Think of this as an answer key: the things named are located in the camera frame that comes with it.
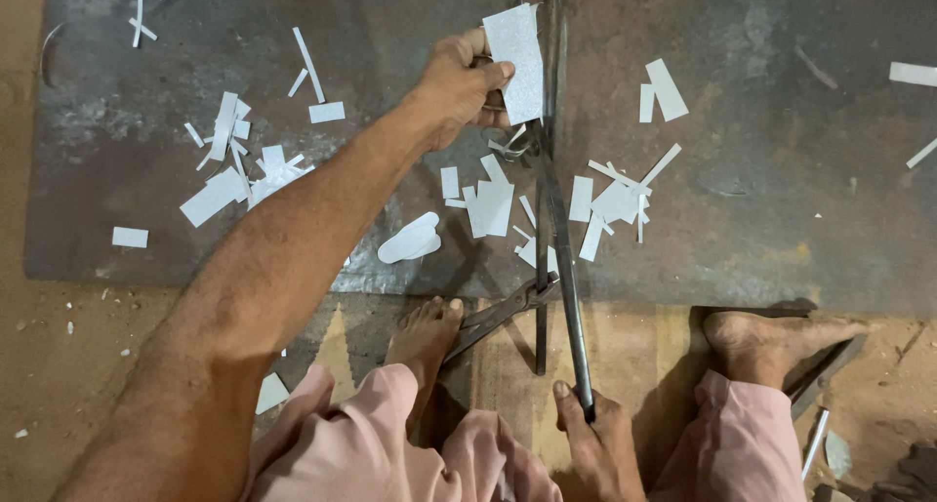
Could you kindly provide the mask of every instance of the pink pants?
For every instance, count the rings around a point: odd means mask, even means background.
[[[269,433],[251,449],[242,500],[560,501],[541,461],[493,412],[469,412],[441,455],[407,442],[416,378],[404,365],[367,375],[330,405],[333,379],[312,365]],[[649,498],[806,500],[790,400],[709,372],[699,418],[684,432]]]

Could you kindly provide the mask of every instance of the left hand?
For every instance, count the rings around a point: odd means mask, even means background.
[[[487,106],[503,105],[499,88],[514,74],[508,61],[491,62],[485,29],[471,29],[433,44],[420,82],[407,95],[428,116],[439,118],[431,150],[452,143],[466,123],[509,127],[508,113]]]

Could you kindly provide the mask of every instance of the rusty metal sheet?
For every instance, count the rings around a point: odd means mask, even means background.
[[[183,124],[206,136],[225,90],[254,110],[247,146],[282,143],[319,163],[415,83],[428,45],[515,0],[167,0],[144,14],[159,35],[132,49],[133,0],[48,0],[25,269],[44,279],[188,281],[244,212],[195,229],[178,206],[211,171]],[[587,162],[640,178],[684,150],[651,187],[645,243],[613,224],[597,262],[576,263],[582,295],[658,303],[937,311],[937,161],[905,162],[937,137],[937,90],[888,81],[893,60],[937,66],[937,0],[569,0],[569,67],[556,169],[608,182]],[[286,93],[302,66],[299,26],[346,122],[308,124],[315,94]],[[690,113],[638,123],[644,65],[664,58]],[[404,179],[334,289],[509,295],[533,270],[521,239],[474,241],[439,196],[439,167],[484,180],[487,137],[469,129]],[[533,174],[506,167],[515,195]],[[377,247],[427,210],[442,249],[382,265]],[[820,213],[823,218],[814,218]],[[511,223],[527,217],[519,204]],[[119,251],[114,225],[149,229]],[[570,223],[579,244],[585,225]]]

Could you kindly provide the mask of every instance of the foot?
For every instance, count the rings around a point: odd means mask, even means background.
[[[413,410],[407,417],[408,436],[427,407],[439,365],[449,352],[461,323],[462,301],[453,299],[447,305],[442,297],[436,297],[404,317],[393,332],[384,364],[407,365],[419,385]]]
[[[703,325],[709,344],[725,362],[726,377],[779,390],[802,359],[875,328],[834,317],[769,319],[745,312],[713,314]]]

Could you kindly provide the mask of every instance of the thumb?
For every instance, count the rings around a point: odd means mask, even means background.
[[[592,428],[586,423],[586,415],[579,398],[572,393],[565,381],[553,384],[553,399],[556,400],[556,428],[569,436],[570,442],[594,437]]]
[[[487,90],[494,90],[508,82],[508,78],[514,75],[514,64],[510,61],[500,63],[489,63],[476,69],[485,77],[485,87]]]

